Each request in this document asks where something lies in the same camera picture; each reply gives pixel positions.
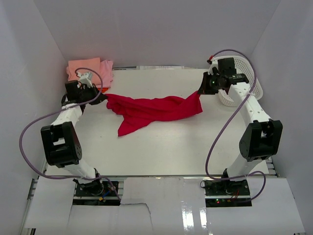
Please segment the red t shirt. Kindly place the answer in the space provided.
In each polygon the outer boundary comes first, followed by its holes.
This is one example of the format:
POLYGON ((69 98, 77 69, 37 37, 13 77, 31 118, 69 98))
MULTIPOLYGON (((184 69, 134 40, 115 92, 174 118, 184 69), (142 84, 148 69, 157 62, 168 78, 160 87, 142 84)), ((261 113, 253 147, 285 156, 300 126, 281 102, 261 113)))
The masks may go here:
POLYGON ((200 94, 193 92, 187 98, 167 96, 164 98, 138 98, 107 94, 107 108, 121 115, 123 121, 118 136, 133 133, 155 121, 176 121, 200 114, 200 94))

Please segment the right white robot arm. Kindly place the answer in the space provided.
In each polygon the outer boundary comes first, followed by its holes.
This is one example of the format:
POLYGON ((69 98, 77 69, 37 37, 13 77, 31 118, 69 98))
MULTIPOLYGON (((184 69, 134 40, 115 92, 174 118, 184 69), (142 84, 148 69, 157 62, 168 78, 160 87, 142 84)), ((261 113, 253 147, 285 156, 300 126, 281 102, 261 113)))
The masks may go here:
POLYGON ((248 76, 238 73, 233 57, 208 59, 209 71, 204 72, 200 95, 215 95, 225 91, 237 106, 246 126, 239 141, 239 156, 226 168, 221 182, 221 190, 233 195, 239 188, 238 182, 251 174, 256 165, 276 155, 282 135, 283 124, 273 120, 252 94, 252 84, 248 76))

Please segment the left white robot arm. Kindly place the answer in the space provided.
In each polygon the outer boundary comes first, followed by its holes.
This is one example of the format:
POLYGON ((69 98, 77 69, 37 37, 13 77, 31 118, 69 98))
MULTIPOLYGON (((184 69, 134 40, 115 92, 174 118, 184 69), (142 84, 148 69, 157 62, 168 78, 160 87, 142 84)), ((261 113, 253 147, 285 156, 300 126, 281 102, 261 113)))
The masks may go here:
POLYGON ((75 80, 67 82, 65 87, 66 94, 61 100, 64 111, 50 125, 41 128, 46 161, 78 176, 84 183, 90 179, 87 190, 92 195, 99 195, 103 191, 103 183, 96 179, 99 176, 97 170, 82 159, 83 151, 75 125, 84 113, 85 102, 91 100, 90 105, 97 105, 107 98, 95 84, 87 85, 75 80))

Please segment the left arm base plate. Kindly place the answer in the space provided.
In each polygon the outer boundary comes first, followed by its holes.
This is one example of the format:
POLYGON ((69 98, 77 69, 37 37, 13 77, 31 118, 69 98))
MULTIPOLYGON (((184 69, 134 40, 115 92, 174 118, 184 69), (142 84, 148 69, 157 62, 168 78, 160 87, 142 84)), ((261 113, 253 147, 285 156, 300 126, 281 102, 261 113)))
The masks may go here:
POLYGON ((123 182, 112 181, 111 186, 108 181, 103 181, 102 185, 95 192, 83 190, 79 185, 76 185, 72 204, 75 206, 119 206, 120 200, 117 198, 114 190, 121 198, 123 182))

